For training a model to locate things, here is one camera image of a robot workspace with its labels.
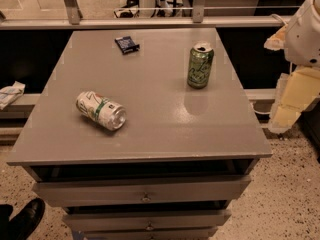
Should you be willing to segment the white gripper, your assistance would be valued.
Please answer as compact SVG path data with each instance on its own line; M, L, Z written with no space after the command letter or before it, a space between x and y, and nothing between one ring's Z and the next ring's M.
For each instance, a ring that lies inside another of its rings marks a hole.
M320 94L320 0L305 0L290 19L269 37L264 47L285 52L285 58L298 66L282 74L277 82L268 129L282 134L291 129L301 113Z

